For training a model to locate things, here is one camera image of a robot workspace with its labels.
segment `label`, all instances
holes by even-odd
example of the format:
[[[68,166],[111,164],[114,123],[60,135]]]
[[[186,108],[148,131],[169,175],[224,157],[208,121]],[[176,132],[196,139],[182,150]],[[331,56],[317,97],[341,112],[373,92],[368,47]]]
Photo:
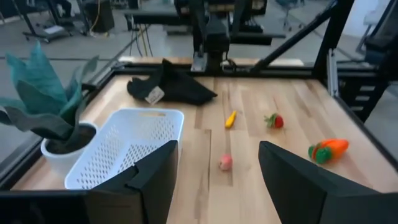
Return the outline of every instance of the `label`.
[[[162,89],[159,88],[159,86],[155,87],[147,97],[145,97],[145,100],[154,105],[156,104],[160,99],[162,99],[164,96],[164,92]]]

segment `yellow toy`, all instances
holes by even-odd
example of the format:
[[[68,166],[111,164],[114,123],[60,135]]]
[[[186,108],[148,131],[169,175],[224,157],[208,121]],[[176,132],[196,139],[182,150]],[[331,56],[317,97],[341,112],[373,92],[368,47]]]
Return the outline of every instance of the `yellow toy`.
[[[233,111],[231,116],[229,116],[229,118],[226,120],[225,127],[226,128],[231,128],[232,125],[234,125],[235,118],[236,118],[236,111]]]

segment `soil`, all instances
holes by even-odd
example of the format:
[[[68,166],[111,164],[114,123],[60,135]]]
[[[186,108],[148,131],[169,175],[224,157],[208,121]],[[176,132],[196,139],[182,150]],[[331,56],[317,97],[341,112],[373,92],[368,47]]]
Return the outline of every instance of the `soil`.
[[[73,146],[66,147],[62,142],[49,140],[47,143],[47,150],[53,154],[68,154],[75,152],[83,147],[85,147],[96,134],[95,128],[81,124],[79,127],[79,138]]]

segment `red strawberry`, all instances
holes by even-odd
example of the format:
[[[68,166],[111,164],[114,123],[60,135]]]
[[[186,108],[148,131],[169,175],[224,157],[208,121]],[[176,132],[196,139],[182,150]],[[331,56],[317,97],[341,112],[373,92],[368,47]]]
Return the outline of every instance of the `red strawberry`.
[[[265,121],[267,121],[267,126],[269,128],[281,128],[284,126],[284,119],[281,117],[281,115],[274,113],[271,115],[270,118],[265,117]]]

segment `toy peach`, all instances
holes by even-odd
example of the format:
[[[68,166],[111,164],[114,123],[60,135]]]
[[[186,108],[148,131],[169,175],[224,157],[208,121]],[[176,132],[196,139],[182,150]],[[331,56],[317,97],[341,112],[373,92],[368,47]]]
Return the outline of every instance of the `toy peach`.
[[[222,171],[228,171],[232,168],[232,157],[230,155],[223,155],[220,160],[220,169]]]

